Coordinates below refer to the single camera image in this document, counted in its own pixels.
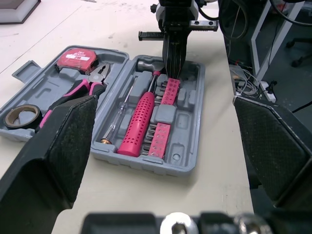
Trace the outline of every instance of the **pliers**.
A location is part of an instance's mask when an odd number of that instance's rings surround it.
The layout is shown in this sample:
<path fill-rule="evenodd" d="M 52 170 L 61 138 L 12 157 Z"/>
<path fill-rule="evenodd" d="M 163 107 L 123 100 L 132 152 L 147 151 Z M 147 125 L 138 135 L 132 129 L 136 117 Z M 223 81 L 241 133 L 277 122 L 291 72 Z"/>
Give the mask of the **pliers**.
<path fill-rule="evenodd" d="M 81 98 L 83 96 L 96 95 L 99 97 L 107 87 L 107 83 L 104 82 L 105 78 L 111 71 L 111 65 L 109 63 L 104 63 L 103 65 L 97 67 L 87 79 L 81 79 L 75 81 L 70 90 L 64 94 L 60 99 L 56 100 L 47 110 L 41 123 L 36 128 L 35 132 L 38 132 L 51 115 L 53 109 L 67 101 L 74 100 L 76 98 Z"/>

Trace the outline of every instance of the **gray plastic case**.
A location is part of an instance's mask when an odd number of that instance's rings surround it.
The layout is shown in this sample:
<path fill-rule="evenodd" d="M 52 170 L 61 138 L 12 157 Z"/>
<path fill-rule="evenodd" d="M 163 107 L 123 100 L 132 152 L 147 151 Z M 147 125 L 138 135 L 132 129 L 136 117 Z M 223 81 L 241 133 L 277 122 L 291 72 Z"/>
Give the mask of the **gray plastic case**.
<path fill-rule="evenodd" d="M 91 143 L 91 152 L 94 157 L 112 164 L 127 165 L 134 169 L 148 170 L 160 175 L 188 175 L 196 165 L 198 151 L 205 83 L 205 66 L 203 64 L 185 62 L 180 74 L 180 90 L 174 106 L 156 104 L 154 107 L 150 123 L 171 124 L 164 159 L 144 155 L 131 157 L 116 153 L 126 134 L 134 109 L 140 97 L 147 91 L 152 79 L 151 71 L 137 70 L 137 61 L 161 62 L 162 58 L 159 57 L 137 56 L 133 60 L 129 60 L 128 54 L 116 50 L 70 46 L 43 69 L 35 62 L 29 61 L 13 74 L 15 78 L 24 82 L 25 86 L 2 107 L 0 118 L 3 119 L 12 108 L 23 104 L 36 105 L 45 114 L 47 108 L 65 94 L 75 80 L 85 78 L 85 75 L 81 75 L 73 69 L 63 68 L 60 73 L 55 69 L 54 64 L 59 57 L 72 48 L 94 50 L 99 59 L 99 65 L 109 62 L 112 66 L 106 78 L 107 89 L 98 100 Z M 166 80 L 166 75 L 159 76 L 156 95 L 163 93 L 161 86 Z M 117 114 L 119 103 L 125 100 L 132 85 L 128 108 L 117 134 L 111 140 L 112 145 L 101 143 L 101 138 Z M 28 141 L 34 134 L 33 129 L 8 130 L 3 121 L 0 122 L 0 135 L 11 140 Z"/>

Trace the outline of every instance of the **table surface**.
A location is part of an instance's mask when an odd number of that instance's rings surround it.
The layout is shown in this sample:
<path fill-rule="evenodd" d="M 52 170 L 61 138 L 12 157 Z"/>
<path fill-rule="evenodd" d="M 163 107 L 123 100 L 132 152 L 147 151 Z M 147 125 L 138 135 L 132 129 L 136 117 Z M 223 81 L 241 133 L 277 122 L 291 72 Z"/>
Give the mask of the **table surface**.
<path fill-rule="evenodd" d="M 42 0 L 24 24 L 0 25 L 0 106 L 22 87 L 11 74 L 34 60 L 44 67 L 69 45 L 117 49 L 130 58 L 161 56 L 161 41 L 138 41 L 138 31 L 157 31 L 149 10 L 155 0 Z M 205 12 L 216 16 L 218 6 Z M 222 33 L 192 32 L 187 60 L 206 65 L 197 166 L 189 177 L 159 176 L 89 157 L 77 200 L 63 211 L 53 234 L 78 234 L 90 212 L 152 212 L 166 215 L 252 212 L 248 177 Z M 0 176 L 21 142 L 0 137 Z"/>

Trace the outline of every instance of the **tape roll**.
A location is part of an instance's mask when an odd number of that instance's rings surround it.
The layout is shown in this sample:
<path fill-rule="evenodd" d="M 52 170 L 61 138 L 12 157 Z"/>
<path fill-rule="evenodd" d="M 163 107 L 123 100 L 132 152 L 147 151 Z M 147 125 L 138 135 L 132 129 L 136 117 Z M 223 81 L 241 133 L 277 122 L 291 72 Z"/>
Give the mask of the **tape roll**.
<path fill-rule="evenodd" d="M 14 124 L 14 121 L 16 119 L 19 118 L 19 115 L 21 112 L 24 111 L 30 111 L 33 112 L 35 114 L 35 116 L 28 121 L 27 123 L 23 123 L 23 124 Z M 22 106 L 18 106 L 14 109 L 12 109 L 4 118 L 4 125 L 12 130 L 12 129 L 19 129 L 19 128 L 23 128 L 23 129 L 28 129 L 28 128 L 32 128 L 32 129 L 36 129 L 38 127 L 38 125 L 40 124 L 42 120 L 42 113 L 41 110 L 39 109 L 38 106 L 35 105 L 22 105 Z"/>

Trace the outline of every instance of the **chair wheel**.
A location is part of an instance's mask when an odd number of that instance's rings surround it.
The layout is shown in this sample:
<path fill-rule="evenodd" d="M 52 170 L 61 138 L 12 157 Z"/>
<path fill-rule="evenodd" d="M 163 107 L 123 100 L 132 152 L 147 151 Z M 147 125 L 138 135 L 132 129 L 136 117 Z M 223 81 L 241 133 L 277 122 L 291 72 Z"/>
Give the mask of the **chair wheel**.
<path fill-rule="evenodd" d="M 302 61 L 300 61 L 300 60 L 292 61 L 292 67 L 298 67 L 300 64 L 302 64 Z"/>
<path fill-rule="evenodd" d="M 291 48 L 294 46 L 294 41 L 288 41 L 286 44 L 286 48 Z"/>

